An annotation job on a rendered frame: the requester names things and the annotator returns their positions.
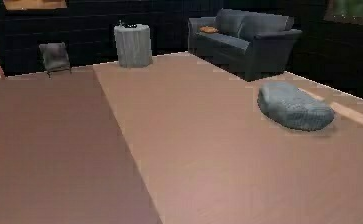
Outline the grey cushioned chair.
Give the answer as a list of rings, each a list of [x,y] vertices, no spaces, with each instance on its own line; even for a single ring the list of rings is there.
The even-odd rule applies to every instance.
[[[39,45],[44,68],[48,77],[53,72],[68,70],[71,72],[69,56],[64,42]]]

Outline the grey floor cushion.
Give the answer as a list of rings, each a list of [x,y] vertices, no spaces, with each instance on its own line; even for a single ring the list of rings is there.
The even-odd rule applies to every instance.
[[[264,83],[259,88],[257,104],[266,117],[295,130],[321,130],[335,117],[328,104],[283,81]]]

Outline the grey round side table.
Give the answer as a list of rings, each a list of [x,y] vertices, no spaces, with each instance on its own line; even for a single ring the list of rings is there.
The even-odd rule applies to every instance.
[[[142,68],[153,63],[150,27],[137,24],[133,28],[114,27],[118,63],[124,68]]]

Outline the orange framed picture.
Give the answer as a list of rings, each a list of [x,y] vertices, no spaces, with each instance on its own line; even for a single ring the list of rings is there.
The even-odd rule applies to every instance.
[[[7,10],[48,10],[66,8],[66,0],[2,0]]]

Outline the dark grey sofa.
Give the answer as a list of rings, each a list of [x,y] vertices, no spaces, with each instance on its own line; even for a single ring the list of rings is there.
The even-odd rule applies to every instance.
[[[293,24],[289,16],[221,9],[188,20],[188,52],[246,81],[279,75],[302,34]],[[200,32],[202,26],[219,32]]]

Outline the window with green view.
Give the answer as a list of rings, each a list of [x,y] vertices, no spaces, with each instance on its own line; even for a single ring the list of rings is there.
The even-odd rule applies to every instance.
[[[326,21],[363,25],[363,0],[328,0]]]

